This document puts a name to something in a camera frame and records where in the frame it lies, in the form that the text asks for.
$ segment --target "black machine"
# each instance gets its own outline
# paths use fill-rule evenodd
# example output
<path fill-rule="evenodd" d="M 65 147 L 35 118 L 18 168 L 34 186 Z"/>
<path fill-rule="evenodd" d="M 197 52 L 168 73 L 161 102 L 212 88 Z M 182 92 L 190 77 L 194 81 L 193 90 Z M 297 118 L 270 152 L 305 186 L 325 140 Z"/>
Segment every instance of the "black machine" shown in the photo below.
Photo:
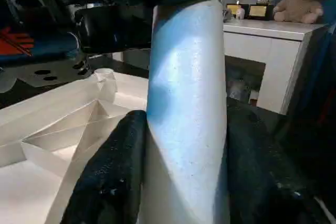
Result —
<path fill-rule="evenodd" d="M 86 54 L 150 48 L 153 7 L 183 1 L 188 0 L 0 0 L 6 45 L 0 67 L 71 57 L 78 45 Z M 23 41 L 15 38 L 23 33 Z"/>

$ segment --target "white tube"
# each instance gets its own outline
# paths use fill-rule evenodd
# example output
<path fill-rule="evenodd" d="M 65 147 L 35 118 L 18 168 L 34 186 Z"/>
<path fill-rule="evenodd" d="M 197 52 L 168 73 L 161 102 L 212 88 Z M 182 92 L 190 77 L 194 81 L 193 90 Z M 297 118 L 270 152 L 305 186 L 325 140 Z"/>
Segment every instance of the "white tube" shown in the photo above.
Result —
<path fill-rule="evenodd" d="M 141 224 L 229 224 L 225 90 L 222 4 L 158 7 Z"/>

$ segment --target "white cabinet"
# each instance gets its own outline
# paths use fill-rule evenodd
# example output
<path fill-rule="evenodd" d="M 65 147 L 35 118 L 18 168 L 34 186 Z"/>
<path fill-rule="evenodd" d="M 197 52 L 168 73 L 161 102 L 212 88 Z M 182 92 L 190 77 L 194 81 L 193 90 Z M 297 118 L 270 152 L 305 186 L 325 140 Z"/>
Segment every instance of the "white cabinet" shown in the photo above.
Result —
<path fill-rule="evenodd" d="M 299 74 L 326 31 L 325 25 L 233 19 L 224 23 L 224 51 L 227 56 L 264 63 L 257 106 L 287 114 L 300 89 Z"/>

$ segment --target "small white object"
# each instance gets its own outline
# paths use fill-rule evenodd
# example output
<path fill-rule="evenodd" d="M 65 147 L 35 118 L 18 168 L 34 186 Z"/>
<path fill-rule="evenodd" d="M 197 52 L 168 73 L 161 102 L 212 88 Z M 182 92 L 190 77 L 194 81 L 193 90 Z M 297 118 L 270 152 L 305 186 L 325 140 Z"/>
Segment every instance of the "small white object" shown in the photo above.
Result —
<path fill-rule="evenodd" d="M 258 101 L 259 92 L 256 90 L 251 90 L 250 98 L 248 99 L 248 103 L 251 104 L 253 100 Z"/>
<path fill-rule="evenodd" d="M 5 93 L 12 89 L 16 82 L 16 77 L 8 71 L 0 68 L 0 93 Z"/>
<path fill-rule="evenodd" d="M 243 8 L 239 8 L 236 12 L 237 19 L 244 19 L 245 17 L 245 10 Z"/>
<path fill-rule="evenodd" d="M 115 80 L 114 77 L 114 71 L 110 68 L 100 68 L 94 71 L 95 75 L 97 76 L 99 81 L 102 81 L 104 79 L 108 80 Z"/>

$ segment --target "white drawer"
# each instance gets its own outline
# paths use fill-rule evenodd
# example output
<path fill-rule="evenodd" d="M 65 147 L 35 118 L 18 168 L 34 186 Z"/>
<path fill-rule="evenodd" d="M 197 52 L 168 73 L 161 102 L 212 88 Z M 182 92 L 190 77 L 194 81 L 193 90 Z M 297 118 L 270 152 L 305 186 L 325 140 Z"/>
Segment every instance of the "white drawer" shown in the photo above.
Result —
<path fill-rule="evenodd" d="M 225 55 L 266 63 L 271 38 L 224 32 Z"/>

